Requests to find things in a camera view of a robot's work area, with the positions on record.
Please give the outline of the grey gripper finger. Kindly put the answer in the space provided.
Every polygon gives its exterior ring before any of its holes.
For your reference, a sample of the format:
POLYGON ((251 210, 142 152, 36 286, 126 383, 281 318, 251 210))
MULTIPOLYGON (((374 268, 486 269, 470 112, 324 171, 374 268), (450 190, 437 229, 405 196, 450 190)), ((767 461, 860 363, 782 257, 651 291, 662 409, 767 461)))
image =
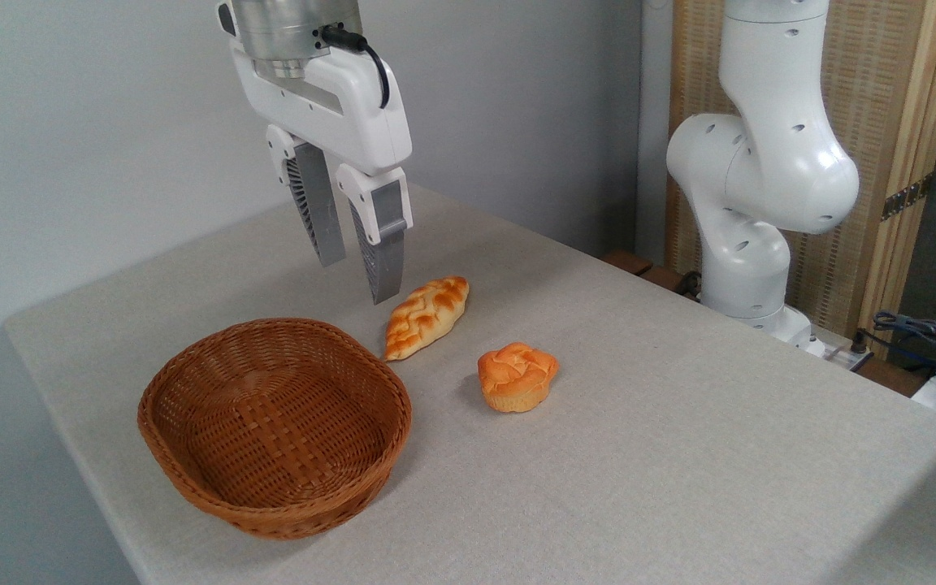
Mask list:
POLYGON ((290 190, 318 260, 323 267, 341 262, 345 243, 323 150, 273 123, 266 141, 278 181, 290 190))
POLYGON ((405 172, 394 167, 368 176, 341 164, 336 179, 348 196, 371 297, 378 305, 400 292, 404 277, 405 231, 414 225, 405 172))

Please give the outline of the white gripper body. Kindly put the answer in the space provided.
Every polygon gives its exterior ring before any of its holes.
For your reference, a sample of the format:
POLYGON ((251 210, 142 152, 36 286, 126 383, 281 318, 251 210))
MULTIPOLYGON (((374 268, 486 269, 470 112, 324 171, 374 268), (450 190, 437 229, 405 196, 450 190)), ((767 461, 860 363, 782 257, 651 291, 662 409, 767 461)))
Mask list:
POLYGON ((409 158, 411 136, 390 67, 384 95, 368 54, 331 47, 318 32, 260 40, 275 54, 246 52, 241 33, 229 37, 239 81, 258 115, 368 176, 409 158))

